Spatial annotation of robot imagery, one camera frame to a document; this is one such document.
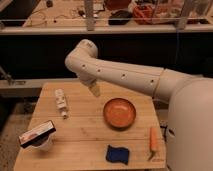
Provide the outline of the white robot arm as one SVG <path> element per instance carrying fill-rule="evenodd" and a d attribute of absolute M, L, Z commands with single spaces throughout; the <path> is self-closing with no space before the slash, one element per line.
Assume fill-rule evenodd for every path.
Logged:
<path fill-rule="evenodd" d="M 65 66 L 87 87 L 102 80 L 166 103 L 167 170 L 213 171 L 213 78 L 102 60 L 88 39 L 66 56 Z"/>

